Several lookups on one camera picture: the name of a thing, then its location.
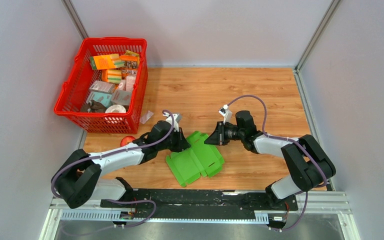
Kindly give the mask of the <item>green paper box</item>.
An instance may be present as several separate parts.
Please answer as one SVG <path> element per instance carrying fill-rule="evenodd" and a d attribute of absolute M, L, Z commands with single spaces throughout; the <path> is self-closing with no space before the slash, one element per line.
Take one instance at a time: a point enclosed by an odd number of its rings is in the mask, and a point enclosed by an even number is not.
<path fill-rule="evenodd" d="M 205 144 L 208 134 L 195 131 L 186 140 L 190 148 L 172 152 L 165 161 L 181 187 L 186 187 L 201 177 L 214 177 L 225 163 L 214 145 Z"/>

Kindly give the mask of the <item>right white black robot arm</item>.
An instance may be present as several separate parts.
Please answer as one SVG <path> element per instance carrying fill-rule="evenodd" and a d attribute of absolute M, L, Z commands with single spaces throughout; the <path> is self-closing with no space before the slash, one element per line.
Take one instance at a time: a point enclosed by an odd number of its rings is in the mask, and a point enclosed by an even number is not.
<path fill-rule="evenodd" d="M 279 209 L 287 198 L 323 185 L 336 174 L 334 164 L 312 135 L 287 138 L 265 133 L 257 129 L 248 110 L 237 112 L 235 119 L 235 124 L 217 122 L 205 144 L 225 146 L 241 141 L 254 154 L 282 157 L 289 174 L 265 188 L 264 201 L 269 208 Z"/>

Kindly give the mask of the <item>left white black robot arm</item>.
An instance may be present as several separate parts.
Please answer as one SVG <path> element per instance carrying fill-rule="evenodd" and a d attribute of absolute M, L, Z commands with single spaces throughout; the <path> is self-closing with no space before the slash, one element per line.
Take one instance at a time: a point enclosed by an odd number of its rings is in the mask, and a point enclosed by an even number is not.
<path fill-rule="evenodd" d="M 144 164 L 154 159 L 160 151 L 180 153 L 190 146 L 182 128 L 175 128 L 171 123 L 160 120 L 151 131 L 125 146 L 92 153 L 82 148 L 75 150 L 51 178 L 51 190 L 55 197 L 63 199 L 71 209 L 75 209 L 93 196 L 102 176 Z"/>

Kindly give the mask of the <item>clear plastic wrapper scrap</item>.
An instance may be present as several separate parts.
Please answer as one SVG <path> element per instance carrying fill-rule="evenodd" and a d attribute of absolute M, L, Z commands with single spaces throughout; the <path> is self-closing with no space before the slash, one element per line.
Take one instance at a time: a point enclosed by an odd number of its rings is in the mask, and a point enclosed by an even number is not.
<path fill-rule="evenodd" d="M 146 113 L 144 113 L 140 117 L 139 122 L 144 125 L 146 122 L 148 122 L 151 119 L 151 117 L 153 115 L 154 115 L 154 113 L 152 111 L 148 110 Z"/>

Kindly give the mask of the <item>red apple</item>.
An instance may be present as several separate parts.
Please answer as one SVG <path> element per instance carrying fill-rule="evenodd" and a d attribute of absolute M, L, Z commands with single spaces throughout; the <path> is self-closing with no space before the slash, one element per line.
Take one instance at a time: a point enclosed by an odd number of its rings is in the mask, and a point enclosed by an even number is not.
<path fill-rule="evenodd" d="M 132 143 L 136 138 L 132 135 L 127 135 L 125 137 L 123 137 L 120 141 L 120 147 L 124 147 L 130 143 Z"/>

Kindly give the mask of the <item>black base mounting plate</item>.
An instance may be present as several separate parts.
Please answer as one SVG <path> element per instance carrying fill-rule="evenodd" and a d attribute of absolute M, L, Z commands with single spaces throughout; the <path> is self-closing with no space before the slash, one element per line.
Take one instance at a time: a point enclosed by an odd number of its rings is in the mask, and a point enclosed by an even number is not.
<path fill-rule="evenodd" d="M 262 190 L 208 190 L 208 189 L 149 189 L 129 190 L 122 200 L 115 204 L 101 200 L 102 208 L 126 208 L 134 210 L 134 217 L 147 217 L 153 210 L 154 219 L 198 219 L 198 220 L 250 220 L 256 211 L 264 213 L 298 210 L 296 197 L 288 197 L 274 205 Z"/>

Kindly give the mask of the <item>white tape roll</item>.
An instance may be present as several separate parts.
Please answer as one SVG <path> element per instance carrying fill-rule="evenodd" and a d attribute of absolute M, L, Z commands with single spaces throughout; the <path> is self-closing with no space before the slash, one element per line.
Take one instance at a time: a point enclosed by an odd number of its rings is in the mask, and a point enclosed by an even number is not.
<path fill-rule="evenodd" d="M 124 114 L 126 112 L 127 112 L 126 108 L 123 105 L 119 105 L 119 104 L 114 104 L 114 105 L 108 107 L 105 110 L 106 114 L 107 113 L 120 113 L 120 114 Z"/>

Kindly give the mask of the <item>grey pink carton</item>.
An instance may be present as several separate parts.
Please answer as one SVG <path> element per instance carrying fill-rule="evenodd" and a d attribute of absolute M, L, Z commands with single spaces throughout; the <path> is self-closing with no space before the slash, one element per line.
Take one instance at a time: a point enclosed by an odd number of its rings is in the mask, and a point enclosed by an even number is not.
<path fill-rule="evenodd" d="M 132 92 L 117 89 L 111 95 L 111 102 L 114 105 L 129 106 L 132 99 Z"/>

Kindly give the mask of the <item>teal small carton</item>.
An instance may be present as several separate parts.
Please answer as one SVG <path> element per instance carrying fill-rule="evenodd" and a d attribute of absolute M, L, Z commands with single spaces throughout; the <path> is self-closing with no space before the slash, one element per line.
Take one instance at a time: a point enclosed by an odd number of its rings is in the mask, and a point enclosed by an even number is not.
<path fill-rule="evenodd" d="M 96 92 L 91 91 L 88 98 L 86 99 L 86 103 L 89 104 L 92 101 L 99 102 L 106 108 L 113 105 L 111 102 L 112 95 L 109 93 L 103 93 L 103 92 Z"/>

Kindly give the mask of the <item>striped sponge stack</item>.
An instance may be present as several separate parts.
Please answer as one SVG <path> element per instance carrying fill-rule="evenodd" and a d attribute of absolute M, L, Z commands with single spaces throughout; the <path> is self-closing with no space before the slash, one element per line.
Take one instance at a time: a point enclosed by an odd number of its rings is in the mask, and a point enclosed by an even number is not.
<path fill-rule="evenodd" d="M 101 80 L 106 83 L 119 84 L 123 79 L 119 69 L 104 69 L 101 71 Z"/>

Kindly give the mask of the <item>grey small carton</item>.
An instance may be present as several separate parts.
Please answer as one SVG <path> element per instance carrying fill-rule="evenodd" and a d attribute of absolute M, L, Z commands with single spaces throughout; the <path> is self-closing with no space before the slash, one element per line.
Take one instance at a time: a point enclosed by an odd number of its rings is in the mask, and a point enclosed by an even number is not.
<path fill-rule="evenodd" d="M 101 80 L 94 81 L 89 87 L 89 91 L 104 93 L 104 94 L 112 94 L 116 89 L 116 85 L 114 83 L 105 82 Z"/>

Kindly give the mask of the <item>orange sponge pack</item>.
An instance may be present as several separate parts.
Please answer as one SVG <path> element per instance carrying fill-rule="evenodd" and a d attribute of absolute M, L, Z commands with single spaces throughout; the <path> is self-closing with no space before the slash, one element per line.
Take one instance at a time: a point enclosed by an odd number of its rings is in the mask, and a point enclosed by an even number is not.
<path fill-rule="evenodd" d="M 89 62 L 93 70 L 118 69 L 125 65 L 118 53 L 90 56 Z"/>

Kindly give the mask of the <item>red plastic basket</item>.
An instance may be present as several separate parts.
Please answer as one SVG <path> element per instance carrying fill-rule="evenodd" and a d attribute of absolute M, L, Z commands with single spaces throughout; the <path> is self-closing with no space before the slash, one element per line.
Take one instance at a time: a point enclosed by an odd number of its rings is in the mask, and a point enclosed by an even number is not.
<path fill-rule="evenodd" d="M 67 118 L 88 133 L 136 134 L 140 125 L 148 81 L 147 46 L 148 43 L 144 38 L 89 37 L 84 39 L 74 57 L 71 72 L 62 84 L 54 113 Z M 98 70 L 92 69 L 90 58 L 98 55 L 123 54 L 127 50 L 140 55 L 138 73 L 127 112 L 82 112 L 81 107 L 90 95 L 89 88 L 100 76 Z"/>

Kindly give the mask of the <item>aluminium frame rail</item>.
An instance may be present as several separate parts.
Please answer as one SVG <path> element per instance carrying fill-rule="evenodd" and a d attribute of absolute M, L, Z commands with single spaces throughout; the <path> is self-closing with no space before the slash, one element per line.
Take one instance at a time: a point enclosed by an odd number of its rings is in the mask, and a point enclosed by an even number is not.
<path fill-rule="evenodd" d="M 93 199 L 71 209 L 53 199 L 40 239 L 51 240 L 59 224 L 94 221 L 110 225 L 123 223 L 242 224 L 280 231 L 320 232 L 330 227 L 344 240 L 358 240 L 358 232 L 347 196 L 341 191 L 311 191 L 290 196 L 273 205 L 263 190 L 134 189 L 128 204 Z"/>

